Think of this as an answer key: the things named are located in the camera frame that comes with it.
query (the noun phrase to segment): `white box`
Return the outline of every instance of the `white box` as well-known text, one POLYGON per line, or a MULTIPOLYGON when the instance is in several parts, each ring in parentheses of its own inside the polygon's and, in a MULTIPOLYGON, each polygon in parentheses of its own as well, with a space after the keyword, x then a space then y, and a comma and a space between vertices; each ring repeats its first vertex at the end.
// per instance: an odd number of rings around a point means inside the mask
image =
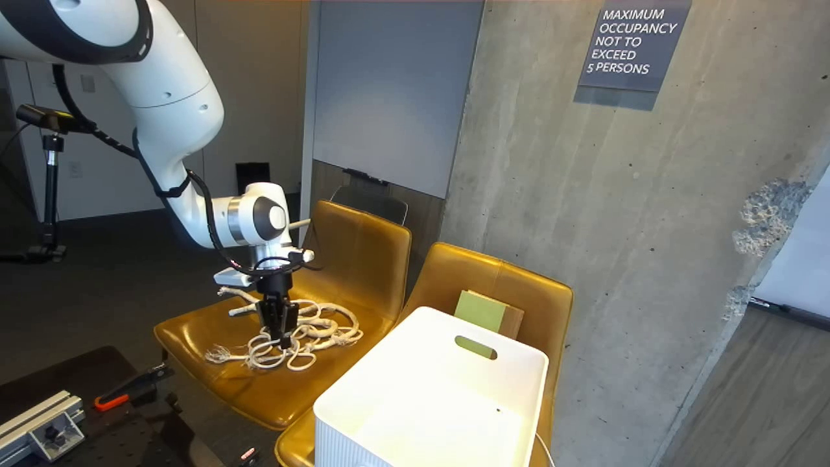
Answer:
POLYGON ((415 308, 317 403, 317 465, 529 465, 546 355, 415 308), (457 345, 468 338, 484 358, 457 345))

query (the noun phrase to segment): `black wire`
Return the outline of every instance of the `black wire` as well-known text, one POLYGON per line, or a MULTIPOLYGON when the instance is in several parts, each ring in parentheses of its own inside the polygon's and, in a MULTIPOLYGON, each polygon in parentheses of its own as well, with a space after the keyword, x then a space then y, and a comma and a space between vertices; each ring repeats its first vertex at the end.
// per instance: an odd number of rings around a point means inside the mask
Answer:
POLYGON ((248 273, 248 269, 244 269, 244 266, 227 253, 227 248, 224 248, 223 242, 218 239, 215 216, 211 216, 211 198, 210 198, 210 190, 208 190, 205 179, 200 179, 196 174, 189 174, 189 179, 196 185, 200 194, 205 198, 205 224, 208 224, 208 235, 210 235, 211 248, 215 248, 234 269, 248 273))
POLYGON ((90 121, 80 105, 74 103, 71 94, 69 94, 69 85, 66 85, 66 76, 64 76, 64 68, 61 65, 51 65, 51 78, 53 78, 53 85, 57 85, 57 94, 61 99, 61 103, 66 105, 66 111, 77 118, 77 129, 80 133, 90 133, 93 138, 99 138, 104 144, 118 151, 122 155, 127 159, 136 159, 136 151, 130 147, 130 144, 122 144, 118 139, 113 139, 110 134, 100 133, 96 121, 90 121))

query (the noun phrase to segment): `chair seat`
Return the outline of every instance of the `chair seat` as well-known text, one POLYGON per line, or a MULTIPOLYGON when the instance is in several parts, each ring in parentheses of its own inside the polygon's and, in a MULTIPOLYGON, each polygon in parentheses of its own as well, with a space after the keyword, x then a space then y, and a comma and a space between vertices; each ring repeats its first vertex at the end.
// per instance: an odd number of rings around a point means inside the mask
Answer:
MULTIPOLYGON (((302 288, 293 288, 293 299, 327 300, 302 294, 302 288)), ((161 348, 166 348, 189 375, 236 412, 272 430, 283 430, 392 329, 392 318, 379 318, 379 312, 344 304, 357 317, 362 338, 352 345, 317 352, 313 366, 305 370, 289 370, 284 366, 263 370, 248 368, 246 362, 208 362, 205 352, 215 349, 215 345, 244 352, 246 339, 261 329, 259 314, 227 317, 227 308, 239 304, 241 299, 218 300, 166 318, 154 325, 153 331, 161 348)))
POLYGON ((274 458, 280 465, 289 467, 313 467, 313 406, 305 406, 287 422, 287 427, 280 434, 280 440, 274 444, 274 458))

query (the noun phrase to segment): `wall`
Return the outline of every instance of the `wall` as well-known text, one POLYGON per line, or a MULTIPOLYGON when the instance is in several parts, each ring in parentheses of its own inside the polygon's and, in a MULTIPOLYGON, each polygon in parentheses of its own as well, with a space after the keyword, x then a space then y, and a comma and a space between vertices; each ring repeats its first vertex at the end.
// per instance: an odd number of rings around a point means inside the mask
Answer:
POLYGON ((322 0, 313 161, 446 198, 480 10, 483 0, 322 0))
MULTIPOLYGON (((224 103, 224 126, 187 166, 208 179, 215 194, 236 192, 236 163, 267 161, 287 192, 301 179, 301 95, 305 0, 166 0, 200 48, 224 103)), ((48 65, 5 61, 12 108, 18 103, 61 105, 48 65)), ((130 143, 132 116, 108 80, 93 68, 66 68, 80 108, 130 143)), ((31 192, 42 216, 44 153, 36 129, 22 133, 31 192)), ((154 211, 141 169, 84 134, 69 134, 58 161, 57 216, 90 218, 154 211)))
POLYGON ((7 213, 9 205, 18 205, 22 211, 34 211, 31 190, 27 190, 27 174, 26 174, 26 159, 21 151, 21 133, 18 118, 12 116, 9 90, 5 72, 0 72, 0 185, 5 186, 1 198, 1 213, 7 213))
POLYGON ((651 111, 573 103, 598 8, 484 6, 441 226, 576 288, 559 467, 659 461, 764 262, 743 200, 830 161, 825 0, 693 0, 651 111))

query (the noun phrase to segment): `white cable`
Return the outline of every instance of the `white cable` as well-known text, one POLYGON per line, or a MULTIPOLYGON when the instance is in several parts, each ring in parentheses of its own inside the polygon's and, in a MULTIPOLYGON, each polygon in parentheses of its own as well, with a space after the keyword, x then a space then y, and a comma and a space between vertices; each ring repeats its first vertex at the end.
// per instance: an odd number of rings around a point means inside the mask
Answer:
POLYGON ((218 288, 218 295, 227 295, 227 294, 241 295, 246 300, 244 307, 227 308, 227 317, 256 312, 256 295, 244 294, 239 288, 218 288))
POLYGON ((310 226, 310 218, 293 221, 284 229, 293 230, 293 229, 302 229, 302 226, 310 226))
POLYGON ((549 457, 549 448, 546 448, 543 438, 538 435, 538 430, 536 430, 536 440, 538 440, 538 447, 542 447, 542 451, 543 451, 543 457, 546 457, 546 465, 555 467, 555 465, 553 465, 553 457, 549 457))
MULTIPOLYGON (((250 295, 241 291, 221 291, 221 294, 236 294, 244 295, 250 304, 250 295)), ((284 362, 289 370, 305 370, 313 366, 317 352, 327 348, 352 345, 362 338, 362 329, 357 325, 357 317, 337 304, 313 304, 305 299, 293 300, 297 307, 297 326, 289 331, 289 348, 280 348, 278 339, 269 338, 269 331, 261 326, 248 343, 246 352, 230 352, 223 345, 215 345, 205 352, 205 360, 210 362, 246 362, 250 368, 278 368, 284 362), (333 317, 324 314, 340 314, 346 318, 346 325, 337 325, 333 317)))

